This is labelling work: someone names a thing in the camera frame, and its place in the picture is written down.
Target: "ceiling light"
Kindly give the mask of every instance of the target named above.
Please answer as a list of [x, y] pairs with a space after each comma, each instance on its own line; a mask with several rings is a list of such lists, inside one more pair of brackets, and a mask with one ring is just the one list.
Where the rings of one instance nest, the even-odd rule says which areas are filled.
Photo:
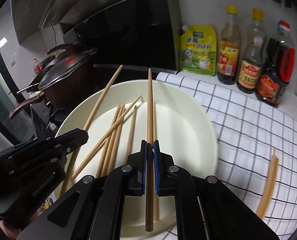
[[7, 43], [7, 39], [3, 38], [2, 40], [0, 40], [0, 48], [2, 48], [2, 46]]

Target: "vinegar bottle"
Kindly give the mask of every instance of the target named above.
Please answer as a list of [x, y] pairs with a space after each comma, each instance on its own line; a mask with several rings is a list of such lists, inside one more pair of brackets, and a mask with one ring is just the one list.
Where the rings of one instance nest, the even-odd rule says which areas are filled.
[[222, 83], [232, 85], [235, 83], [238, 53], [242, 39], [236, 20], [237, 8], [227, 6], [226, 12], [228, 14], [228, 22], [225, 24], [221, 33], [217, 77]]
[[266, 32], [263, 28], [263, 11], [253, 9], [252, 12], [253, 22], [247, 26], [248, 45], [237, 79], [238, 88], [248, 94], [254, 93], [261, 74], [262, 50], [266, 40]]

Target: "chopstick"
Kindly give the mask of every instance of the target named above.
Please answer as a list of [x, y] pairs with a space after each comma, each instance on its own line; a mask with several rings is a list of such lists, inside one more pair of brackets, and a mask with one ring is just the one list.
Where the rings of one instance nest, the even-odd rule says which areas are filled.
[[121, 122], [117, 128], [116, 135], [115, 135], [115, 140], [114, 140], [114, 145], [113, 149], [111, 152], [111, 157], [110, 157], [110, 162], [109, 162], [109, 167], [107, 170], [107, 174], [110, 174], [112, 170], [115, 168], [115, 163], [116, 163], [116, 156], [118, 154], [118, 149], [119, 149], [119, 143], [120, 143], [120, 138], [121, 138], [121, 131], [122, 131], [122, 126], [123, 122]]
[[145, 231], [153, 231], [154, 214], [154, 166], [153, 166], [153, 87], [152, 70], [148, 69], [148, 117], [147, 117], [147, 163], [146, 163], [146, 201], [145, 201]]
[[84, 167], [90, 162], [90, 160], [95, 156], [98, 148], [105, 141], [105, 139], [112, 134], [112, 132], [116, 129], [119, 123], [124, 119], [124, 116], [130, 111], [130, 109], [136, 104], [136, 102], [140, 99], [139, 96], [126, 110], [125, 112], [116, 120], [116, 122], [111, 126], [111, 128], [103, 135], [103, 137], [98, 141], [98, 143], [94, 146], [91, 152], [87, 155], [87, 157], [82, 161], [80, 166], [76, 169], [76, 171], [72, 175], [72, 179], [75, 179], [76, 176], [84, 169]]
[[[88, 131], [90, 128], [90, 125], [99, 109], [99, 107], [101, 106], [102, 101], [104, 100], [107, 92], [109, 91], [111, 85], [114, 83], [116, 77], [118, 76], [118, 74], [121, 72], [123, 68], [123, 65], [120, 65], [119, 68], [116, 70], [116, 72], [114, 73], [114, 75], [111, 77], [111, 79], [109, 80], [108, 84], [106, 85], [105, 89], [103, 90], [103, 92], [101, 93], [100, 97], [98, 98], [98, 100], [96, 101], [89, 117], [87, 118], [87, 121], [85, 122], [85, 125], [83, 127], [83, 130]], [[76, 158], [78, 156], [78, 153], [80, 151], [80, 147], [78, 149], [76, 149], [72, 155], [71, 155], [71, 159], [68, 165], [68, 168], [66, 169], [66, 177], [63, 181], [62, 187], [61, 187], [61, 192], [60, 192], [60, 197], [66, 192], [66, 188], [69, 184], [69, 180], [73, 171], [73, 167], [76, 161]]]
[[135, 130], [135, 121], [136, 121], [136, 112], [137, 112], [137, 106], [134, 106], [134, 110], [132, 113], [132, 122], [131, 122], [131, 127], [130, 127], [130, 133], [129, 133], [129, 138], [127, 140], [127, 150], [125, 153], [125, 162], [127, 162], [127, 157], [132, 153], [132, 147], [133, 147], [133, 139], [134, 139], [134, 130]]
[[[121, 116], [123, 109], [124, 109], [124, 104], [122, 104], [120, 109], [119, 109], [118, 118]], [[112, 150], [113, 150], [113, 145], [114, 145], [114, 141], [115, 141], [115, 137], [116, 137], [116, 132], [117, 132], [117, 128], [113, 131], [113, 133], [111, 135], [111, 139], [110, 139], [108, 151], [107, 151], [106, 156], [105, 156], [101, 176], [106, 176], [108, 174], [107, 171], [108, 171], [108, 168], [109, 168], [109, 162], [110, 162], [111, 155], [112, 155]]]
[[[121, 107], [121, 105], [119, 105], [116, 108], [115, 115], [114, 115], [113, 120], [112, 120], [112, 123], [111, 123], [111, 127], [116, 122], [116, 119], [118, 118], [120, 107]], [[102, 151], [101, 159], [100, 159], [100, 162], [99, 162], [97, 171], [96, 171], [96, 176], [95, 176], [96, 178], [101, 177], [101, 173], [102, 173], [102, 169], [103, 169], [103, 164], [104, 164], [104, 159], [105, 159], [105, 156], [106, 156], [106, 153], [107, 153], [107, 150], [108, 150], [110, 139], [111, 139], [111, 136], [107, 137], [106, 140], [105, 140], [104, 149]]]
[[[153, 139], [156, 140], [156, 110], [155, 110], [155, 102], [153, 102]], [[158, 195], [156, 192], [154, 193], [154, 221], [159, 221], [160, 219], [160, 207]]]
[[257, 208], [257, 216], [260, 219], [263, 219], [266, 210], [269, 206], [269, 203], [271, 201], [273, 191], [274, 191], [274, 186], [276, 183], [276, 177], [277, 177], [277, 170], [278, 170], [278, 163], [279, 159], [275, 155], [275, 148], [273, 148], [273, 154], [271, 156], [271, 163], [269, 165], [269, 170], [268, 170], [268, 176], [266, 179], [266, 184], [265, 184], [265, 189], [261, 198], [261, 202]]

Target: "plastic bottle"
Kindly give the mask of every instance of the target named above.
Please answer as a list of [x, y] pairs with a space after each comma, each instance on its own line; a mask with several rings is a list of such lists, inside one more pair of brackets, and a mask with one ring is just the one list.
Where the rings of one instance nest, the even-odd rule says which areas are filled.
[[290, 38], [290, 25], [279, 21], [277, 32], [267, 44], [267, 59], [256, 87], [256, 97], [277, 107], [294, 68], [295, 49]]
[[248, 94], [254, 93], [261, 74], [262, 50], [266, 40], [266, 32], [263, 28], [263, 11], [253, 9], [252, 17], [253, 22], [247, 26], [248, 45], [237, 79], [238, 88]]
[[34, 72], [37, 75], [41, 72], [41, 68], [39, 66], [41, 64], [41, 61], [36, 60], [36, 58], [35, 58], [35, 59], [33, 59], [33, 63], [34, 63], [34, 65], [33, 65]]
[[227, 6], [226, 12], [228, 13], [229, 19], [221, 33], [217, 77], [222, 83], [232, 85], [235, 82], [238, 53], [242, 38], [236, 19], [237, 8], [234, 6]]

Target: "red bottle cap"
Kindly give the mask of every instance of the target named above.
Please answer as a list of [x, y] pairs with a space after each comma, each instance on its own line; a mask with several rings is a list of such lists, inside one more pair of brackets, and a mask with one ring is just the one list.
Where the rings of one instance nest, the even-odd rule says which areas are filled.
[[287, 22], [280, 21], [280, 25], [283, 25], [283, 26], [285, 26], [285, 27], [287, 27], [287, 28], [290, 29], [290, 25]]

